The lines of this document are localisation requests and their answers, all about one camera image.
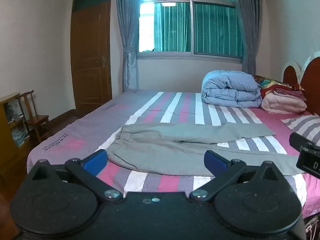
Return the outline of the grey fleece pants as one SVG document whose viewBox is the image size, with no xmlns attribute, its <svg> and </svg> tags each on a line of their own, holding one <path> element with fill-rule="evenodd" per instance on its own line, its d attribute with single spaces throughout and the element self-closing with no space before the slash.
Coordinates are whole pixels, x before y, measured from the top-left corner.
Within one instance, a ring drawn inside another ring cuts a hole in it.
<svg viewBox="0 0 320 240">
<path fill-rule="evenodd" d="M 106 152 L 119 166 L 174 176 L 210 176 L 204 154 L 211 150 L 227 160 L 240 159 L 250 166 L 269 160 L 285 176 L 302 173 L 296 155 L 220 147 L 222 142 L 273 135 L 265 124 L 225 123 L 221 126 L 188 123 L 124 125 Z"/>
</svg>

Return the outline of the striped pillow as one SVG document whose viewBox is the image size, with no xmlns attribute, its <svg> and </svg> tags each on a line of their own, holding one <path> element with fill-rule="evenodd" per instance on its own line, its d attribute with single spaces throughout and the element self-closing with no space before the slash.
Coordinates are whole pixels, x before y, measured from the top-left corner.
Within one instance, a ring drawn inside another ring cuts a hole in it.
<svg viewBox="0 0 320 240">
<path fill-rule="evenodd" d="M 282 120 L 292 132 L 312 141 L 317 146 L 320 142 L 320 117 L 317 115 L 301 115 L 296 118 Z"/>
</svg>

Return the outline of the striped pink grey bed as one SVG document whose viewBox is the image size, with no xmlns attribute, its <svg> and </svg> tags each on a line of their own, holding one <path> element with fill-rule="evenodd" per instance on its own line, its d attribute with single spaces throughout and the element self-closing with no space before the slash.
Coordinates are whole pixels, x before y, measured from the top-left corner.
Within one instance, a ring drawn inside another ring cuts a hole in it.
<svg viewBox="0 0 320 240">
<path fill-rule="evenodd" d="M 313 115 L 213 106 L 200 93 L 129 90 L 36 146 L 27 169 L 40 159 L 63 164 L 103 149 L 108 163 L 98 177 L 120 192 L 189 193 L 214 178 L 204 167 L 207 150 L 247 164 L 271 160 L 309 217 L 319 213 L 319 180 L 298 172 L 289 136 L 297 128 L 319 139 L 317 121 Z"/>
</svg>

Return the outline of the wooden chair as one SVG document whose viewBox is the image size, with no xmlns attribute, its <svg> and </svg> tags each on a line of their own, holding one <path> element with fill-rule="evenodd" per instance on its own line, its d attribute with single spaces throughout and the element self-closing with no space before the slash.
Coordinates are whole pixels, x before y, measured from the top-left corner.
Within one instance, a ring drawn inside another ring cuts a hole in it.
<svg viewBox="0 0 320 240">
<path fill-rule="evenodd" d="M 49 124 L 49 116 L 41 115 L 37 112 L 34 90 L 20 94 L 17 100 L 23 114 L 23 123 L 29 136 L 37 139 L 40 144 L 53 135 Z"/>
</svg>

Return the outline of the folded pink blanket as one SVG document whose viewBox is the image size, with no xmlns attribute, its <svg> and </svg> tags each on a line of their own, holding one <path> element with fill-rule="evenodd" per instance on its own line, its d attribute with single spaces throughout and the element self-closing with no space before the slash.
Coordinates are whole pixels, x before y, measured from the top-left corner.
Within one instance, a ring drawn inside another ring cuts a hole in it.
<svg viewBox="0 0 320 240">
<path fill-rule="evenodd" d="M 299 114 L 307 109 L 307 105 L 302 99 L 270 92 L 263 98 L 260 108 L 275 114 Z"/>
</svg>

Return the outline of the red wooden headboard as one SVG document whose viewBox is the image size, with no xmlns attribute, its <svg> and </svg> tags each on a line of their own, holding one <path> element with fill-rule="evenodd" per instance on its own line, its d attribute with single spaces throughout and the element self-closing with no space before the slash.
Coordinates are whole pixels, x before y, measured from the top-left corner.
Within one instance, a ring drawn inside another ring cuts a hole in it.
<svg viewBox="0 0 320 240">
<path fill-rule="evenodd" d="M 288 62 L 282 71 L 282 80 L 305 93 L 307 111 L 319 115 L 319 56 L 300 70 L 298 64 Z"/>
</svg>

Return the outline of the wooden shelf cabinet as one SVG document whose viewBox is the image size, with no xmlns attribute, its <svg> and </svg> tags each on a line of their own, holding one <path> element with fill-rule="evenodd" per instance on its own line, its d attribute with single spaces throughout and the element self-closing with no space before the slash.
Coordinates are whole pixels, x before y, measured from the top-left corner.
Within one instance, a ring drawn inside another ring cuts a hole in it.
<svg viewBox="0 0 320 240">
<path fill-rule="evenodd" d="M 27 149 L 30 146 L 29 139 L 25 139 L 21 146 L 17 146 L 16 142 L 12 137 L 11 130 L 18 125 L 23 125 L 23 118 L 8 123 L 5 114 L 5 104 L 12 100 L 18 100 L 21 106 L 21 101 L 19 99 L 20 93 L 12 93 L 1 98 L 1 177 L 13 168 L 17 163 L 19 163 L 27 154 Z"/>
</svg>

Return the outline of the folded light blue duvet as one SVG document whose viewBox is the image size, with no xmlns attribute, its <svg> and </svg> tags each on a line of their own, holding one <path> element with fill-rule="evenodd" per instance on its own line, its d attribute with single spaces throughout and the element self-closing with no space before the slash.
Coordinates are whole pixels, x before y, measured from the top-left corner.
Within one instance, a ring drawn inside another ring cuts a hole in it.
<svg viewBox="0 0 320 240">
<path fill-rule="evenodd" d="M 262 103 L 254 77 L 235 70 L 207 73 L 202 81 L 201 98 L 209 105 L 233 108 L 258 108 Z"/>
</svg>

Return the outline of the colourful red folded blanket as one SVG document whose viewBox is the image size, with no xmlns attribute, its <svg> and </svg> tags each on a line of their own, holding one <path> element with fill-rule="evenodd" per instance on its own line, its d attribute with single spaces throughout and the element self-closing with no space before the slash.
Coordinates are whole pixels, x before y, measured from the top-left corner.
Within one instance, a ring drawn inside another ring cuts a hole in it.
<svg viewBox="0 0 320 240">
<path fill-rule="evenodd" d="M 264 76 L 255 75 L 253 77 L 259 85 L 262 99 L 266 96 L 266 94 L 272 92 L 273 90 L 278 90 L 280 95 L 292 95 L 302 99 L 303 101 L 306 101 L 304 89 L 297 83 L 290 85 Z"/>
</svg>

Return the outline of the brown wooden door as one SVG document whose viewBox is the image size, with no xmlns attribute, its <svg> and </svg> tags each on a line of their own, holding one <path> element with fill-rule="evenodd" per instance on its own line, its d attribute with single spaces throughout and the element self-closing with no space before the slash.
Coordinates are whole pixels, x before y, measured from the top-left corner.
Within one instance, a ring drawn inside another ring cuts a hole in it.
<svg viewBox="0 0 320 240">
<path fill-rule="evenodd" d="M 73 0 L 71 72 L 76 111 L 84 116 L 112 99 L 111 0 Z"/>
</svg>

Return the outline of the window with green curtain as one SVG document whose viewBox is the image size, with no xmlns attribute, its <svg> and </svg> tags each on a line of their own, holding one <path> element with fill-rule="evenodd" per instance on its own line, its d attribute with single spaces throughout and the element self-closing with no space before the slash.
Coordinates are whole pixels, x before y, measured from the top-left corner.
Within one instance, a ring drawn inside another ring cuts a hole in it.
<svg viewBox="0 0 320 240">
<path fill-rule="evenodd" d="M 234 0 L 142 0 L 140 53 L 189 53 L 241 59 Z"/>
</svg>

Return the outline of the right grey curtain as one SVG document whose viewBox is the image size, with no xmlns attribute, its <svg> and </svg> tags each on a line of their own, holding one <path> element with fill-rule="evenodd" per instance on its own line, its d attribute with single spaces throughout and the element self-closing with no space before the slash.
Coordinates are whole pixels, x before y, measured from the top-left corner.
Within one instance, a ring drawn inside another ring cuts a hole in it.
<svg viewBox="0 0 320 240">
<path fill-rule="evenodd" d="M 244 46 L 242 71 L 255 75 L 263 15 L 262 0 L 235 0 L 235 8 Z"/>
</svg>

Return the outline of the grey curtain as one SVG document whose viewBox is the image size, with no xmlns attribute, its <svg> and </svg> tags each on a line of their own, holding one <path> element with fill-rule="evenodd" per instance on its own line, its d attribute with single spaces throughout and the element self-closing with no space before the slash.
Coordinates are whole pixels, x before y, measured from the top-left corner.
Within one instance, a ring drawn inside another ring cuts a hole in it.
<svg viewBox="0 0 320 240">
<path fill-rule="evenodd" d="M 116 0 L 118 24 L 123 45 L 122 89 L 137 89 L 138 76 L 138 34 L 141 0 Z"/>
<path fill-rule="evenodd" d="M 244 46 L 242 71 L 255 75 L 263 15 L 262 0 L 235 0 L 235 8 Z"/>
</svg>

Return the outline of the left grey curtain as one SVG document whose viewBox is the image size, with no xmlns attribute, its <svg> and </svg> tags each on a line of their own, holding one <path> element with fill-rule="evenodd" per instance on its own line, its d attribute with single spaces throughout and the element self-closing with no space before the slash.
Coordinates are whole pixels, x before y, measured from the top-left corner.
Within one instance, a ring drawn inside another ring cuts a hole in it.
<svg viewBox="0 0 320 240">
<path fill-rule="evenodd" d="M 138 34 L 141 0 L 116 0 L 118 24 L 123 45 L 122 89 L 137 89 L 138 76 Z"/>
</svg>

